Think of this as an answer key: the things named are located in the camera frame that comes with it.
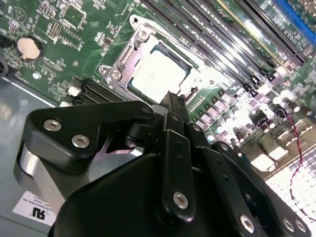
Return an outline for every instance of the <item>motherboard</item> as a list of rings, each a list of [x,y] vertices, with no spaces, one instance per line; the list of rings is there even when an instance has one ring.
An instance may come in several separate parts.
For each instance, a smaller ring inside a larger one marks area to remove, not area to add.
[[[61,106],[184,96],[265,170],[315,129],[315,8],[299,0],[0,0],[1,76]]]

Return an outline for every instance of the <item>silver screw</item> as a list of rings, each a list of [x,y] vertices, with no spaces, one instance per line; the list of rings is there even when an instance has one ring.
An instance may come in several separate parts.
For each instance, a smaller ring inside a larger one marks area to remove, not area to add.
[[[175,121],[179,121],[179,118],[175,115],[171,115],[172,119],[175,120]]]
[[[112,77],[113,77],[114,79],[119,79],[119,78],[120,78],[120,72],[117,71],[117,70],[114,70],[114,71],[112,72]]]
[[[147,39],[147,32],[146,32],[146,31],[140,31],[140,32],[138,33],[138,37],[139,37],[139,39],[141,39],[141,40],[146,40],[146,39]]]
[[[107,69],[106,69],[106,67],[104,67],[104,66],[101,66],[101,67],[99,68],[99,70],[100,70],[100,73],[102,73],[102,74],[106,74],[106,73],[107,73]]]
[[[173,194],[173,201],[181,209],[187,209],[189,206],[187,197],[181,192],[175,192]]]
[[[249,233],[255,232],[255,226],[253,225],[252,221],[245,215],[241,215],[239,217],[239,220],[242,224],[242,226],[247,230]]]
[[[193,124],[193,128],[194,128],[196,131],[201,131],[200,127],[197,126],[196,124]]]
[[[289,231],[294,232],[294,227],[291,222],[289,222],[286,218],[282,218],[282,222]]]
[[[62,128],[62,125],[59,121],[54,119],[48,119],[43,124],[44,128],[48,131],[57,132]]]
[[[225,144],[221,144],[221,148],[223,148],[224,151],[228,151],[228,147]]]
[[[41,74],[39,72],[34,72],[32,76],[35,80],[38,80],[41,78]]]
[[[306,228],[305,228],[305,226],[302,224],[302,222],[300,222],[299,220],[295,220],[295,223],[296,223],[297,227],[298,227],[301,231],[306,232]]]
[[[90,145],[89,138],[83,135],[76,135],[71,139],[71,142],[75,147],[87,148]]]

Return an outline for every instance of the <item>screw hole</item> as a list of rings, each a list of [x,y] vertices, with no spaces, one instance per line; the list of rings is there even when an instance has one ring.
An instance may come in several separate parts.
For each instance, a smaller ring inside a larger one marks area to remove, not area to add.
[[[226,182],[229,181],[229,178],[228,178],[226,175],[223,175],[223,178],[224,178],[224,180],[225,180]]]

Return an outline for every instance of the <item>white sticker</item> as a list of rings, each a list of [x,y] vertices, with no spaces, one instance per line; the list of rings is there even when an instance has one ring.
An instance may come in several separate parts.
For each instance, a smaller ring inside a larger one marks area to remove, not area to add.
[[[52,226],[56,215],[48,203],[26,191],[13,209],[15,214]]]

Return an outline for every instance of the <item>blue ram slot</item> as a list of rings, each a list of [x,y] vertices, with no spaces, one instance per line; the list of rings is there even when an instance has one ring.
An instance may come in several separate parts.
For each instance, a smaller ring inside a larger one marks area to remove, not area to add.
[[[274,0],[277,7],[286,15],[292,24],[304,35],[304,37],[316,46],[316,35],[296,14],[293,8],[285,0]]]

